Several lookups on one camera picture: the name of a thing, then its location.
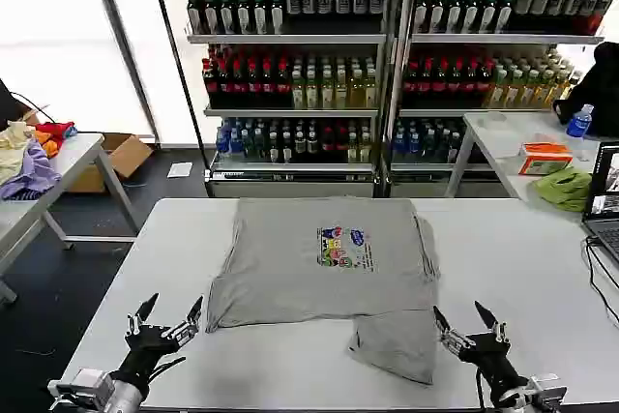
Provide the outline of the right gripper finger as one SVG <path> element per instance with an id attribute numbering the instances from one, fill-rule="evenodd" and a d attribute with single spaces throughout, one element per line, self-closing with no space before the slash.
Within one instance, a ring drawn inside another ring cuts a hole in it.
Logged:
<path id="1" fill-rule="evenodd" d="M 475 302 L 475 308 L 484 322 L 487 332 L 474 336 L 475 342 L 509 344 L 510 340 L 506 333 L 506 323 L 499 322 L 494 314 L 480 302 Z"/>
<path id="2" fill-rule="evenodd" d="M 433 307 L 434 320 L 439 332 L 439 340 L 451 353 L 459 353 L 465 347 L 465 336 L 451 327 L 437 306 Z"/>

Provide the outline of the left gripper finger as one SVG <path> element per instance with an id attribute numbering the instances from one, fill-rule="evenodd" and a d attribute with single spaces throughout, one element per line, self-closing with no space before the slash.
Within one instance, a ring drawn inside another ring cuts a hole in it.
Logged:
<path id="1" fill-rule="evenodd" d="M 137 335 L 141 326 L 146 322 L 147 318 L 151 314 L 157 300 L 159 293 L 154 293 L 149 299 L 142 302 L 135 313 L 128 315 L 128 330 L 126 335 Z"/>
<path id="2" fill-rule="evenodd" d="M 162 333 L 162 338 L 173 342 L 176 348 L 182 348 L 199 332 L 203 297 L 200 296 L 192 305 L 184 321 Z"/>

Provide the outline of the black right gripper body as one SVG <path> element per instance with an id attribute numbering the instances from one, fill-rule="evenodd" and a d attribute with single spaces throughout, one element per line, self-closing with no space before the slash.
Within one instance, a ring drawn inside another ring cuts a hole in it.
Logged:
<path id="1" fill-rule="evenodd" d="M 494 406 L 519 406 L 522 403 L 521 389 L 527 385 L 527 379 L 520 376 L 507 354 L 511 345 L 497 341 L 491 333 L 468 336 L 457 353 L 464 363 L 477 367 L 490 388 L 490 400 Z"/>

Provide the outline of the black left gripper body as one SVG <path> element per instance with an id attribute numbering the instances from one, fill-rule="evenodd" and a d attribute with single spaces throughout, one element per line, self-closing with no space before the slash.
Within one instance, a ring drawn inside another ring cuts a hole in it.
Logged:
<path id="1" fill-rule="evenodd" d="M 147 387 L 160 359 L 177 351 L 177 342 L 164 336 L 170 329 L 170 326 L 139 326 L 129 330 L 125 336 L 129 353 L 113 372 L 113 379 Z"/>

